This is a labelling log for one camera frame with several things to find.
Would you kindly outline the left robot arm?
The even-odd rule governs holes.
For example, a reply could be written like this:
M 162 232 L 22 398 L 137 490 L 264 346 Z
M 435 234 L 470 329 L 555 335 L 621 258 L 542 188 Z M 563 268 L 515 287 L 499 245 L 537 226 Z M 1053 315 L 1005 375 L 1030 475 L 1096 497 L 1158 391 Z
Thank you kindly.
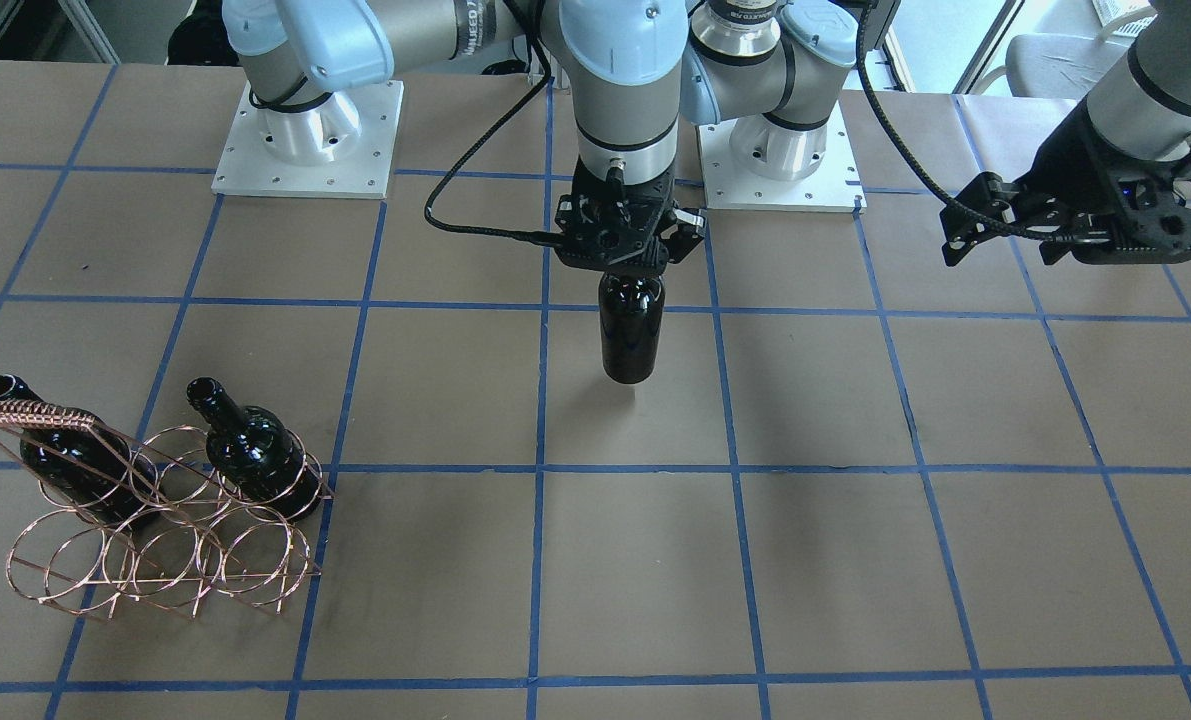
M 944 206 L 946 265 L 997 237 L 1039 242 L 1040 258 L 1089 265 L 1167 265 L 1191 259 L 1191 1 L 1151 1 L 1130 44 L 1120 23 L 1095 36 L 1017 35 L 1019 1 L 1003 1 L 974 54 L 960 54 L 960 90 L 1008 79 L 1016 98 L 1071 99 L 1019 179 L 980 173 L 948 193 L 916 159 L 869 81 L 886 50 L 902 90 L 905 68 L 888 29 L 897 1 L 703 1 L 688 18 L 681 58 L 682 117 L 732 123 L 722 150 L 741 173 L 791 186 L 818 165 L 829 119 L 856 76 L 871 113 L 927 190 Z

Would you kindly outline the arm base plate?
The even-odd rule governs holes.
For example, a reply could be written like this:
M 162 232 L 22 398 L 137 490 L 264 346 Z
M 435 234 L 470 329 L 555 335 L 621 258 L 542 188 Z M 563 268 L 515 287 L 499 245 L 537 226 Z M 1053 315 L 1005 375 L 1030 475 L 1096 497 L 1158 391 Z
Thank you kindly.
M 257 109 L 242 92 L 211 190 L 226 196 L 388 198 L 406 86 L 331 94 L 303 113 Z
M 854 213 L 868 206 L 838 105 L 810 131 L 755 115 L 700 126 L 697 134 L 710 209 Z

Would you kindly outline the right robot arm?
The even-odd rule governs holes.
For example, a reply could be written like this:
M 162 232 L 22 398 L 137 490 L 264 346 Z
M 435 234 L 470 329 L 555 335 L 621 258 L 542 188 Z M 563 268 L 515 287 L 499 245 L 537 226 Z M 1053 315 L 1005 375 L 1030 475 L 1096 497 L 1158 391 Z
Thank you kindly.
M 224 1 L 247 73 L 214 190 L 249 196 L 384 198 L 404 71 L 530 46 L 535 98 L 562 73 L 578 158 L 557 228 L 441 223 L 549 248 L 563 264 L 623 283 L 662 278 L 703 223 L 679 208 L 682 1 Z

